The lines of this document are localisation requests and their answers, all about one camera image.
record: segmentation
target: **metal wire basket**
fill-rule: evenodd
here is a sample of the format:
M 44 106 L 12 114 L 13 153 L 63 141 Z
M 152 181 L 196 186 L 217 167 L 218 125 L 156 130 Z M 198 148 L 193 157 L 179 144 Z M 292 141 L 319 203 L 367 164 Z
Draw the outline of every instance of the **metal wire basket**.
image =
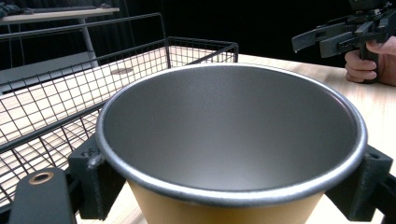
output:
M 162 17 L 159 13 L 84 26 Z M 81 28 L 3 35 L 50 34 Z M 95 131 L 102 105 L 115 92 L 141 77 L 190 63 L 235 63 L 232 42 L 166 37 L 138 47 L 112 52 L 44 74 L 0 83 L 0 207 L 13 201 L 19 180 L 47 167 L 68 167 L 67 157 Z M 87 64 L 101 64 L 86 67 Z

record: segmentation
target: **human hand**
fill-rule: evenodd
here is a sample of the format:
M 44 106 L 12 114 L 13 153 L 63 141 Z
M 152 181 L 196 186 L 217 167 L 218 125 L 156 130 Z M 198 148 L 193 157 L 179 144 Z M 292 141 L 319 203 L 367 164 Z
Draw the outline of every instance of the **human hand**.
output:
M 359 50 L 352 50 L 345 56 L 346 80 L 363 82 L 364 79 L 374 79 L 379 75 L 378 82 L 396 86 L 396 36 L 383 44 L 369 41 L 366 46 L 368 50 L 378 54 L 378 74 L 374 71 L 375 62 L 362 60 Z

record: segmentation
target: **pot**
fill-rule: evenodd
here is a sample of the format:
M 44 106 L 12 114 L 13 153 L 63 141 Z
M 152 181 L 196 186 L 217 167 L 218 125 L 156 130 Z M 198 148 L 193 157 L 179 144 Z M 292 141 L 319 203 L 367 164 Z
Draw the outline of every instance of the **pot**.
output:
M 215 63 L 122 89 L 96 141 L 149 224 L 290 224 L 358 167 L 367 132 L 347 98 L 311 78 Z

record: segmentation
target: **stainless steel inner pot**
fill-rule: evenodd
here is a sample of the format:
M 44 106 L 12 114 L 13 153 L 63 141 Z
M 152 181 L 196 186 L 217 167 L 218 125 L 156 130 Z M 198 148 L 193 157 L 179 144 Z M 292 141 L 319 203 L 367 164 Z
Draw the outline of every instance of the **stainless steel inner pot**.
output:
M 104 106 L 96 139 L 129 181 L 188 203 L 300 200 L 361 162 L 367 133 L 344 96 L 242 63 L 189 65 L 136 81 Z

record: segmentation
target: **black tool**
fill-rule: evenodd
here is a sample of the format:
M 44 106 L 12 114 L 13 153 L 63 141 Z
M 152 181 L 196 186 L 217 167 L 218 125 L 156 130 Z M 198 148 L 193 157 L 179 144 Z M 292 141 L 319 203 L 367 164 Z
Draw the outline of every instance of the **black tool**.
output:
M 355 14 L 328 21 L 316 29 L 297 35 L 291 39 L 293 49 L 320 44 L 322 58 L 332 57 L 353 49 L 360 49 L 363 60 L 374 61 L 378 65 L 378 55 L 366 48 L 366 42 L 375 40 L 385 43 L 396 28 L 396 9 L 387 0 L 349 0 Z M 374 83 L 378 76 L 363 83 Z

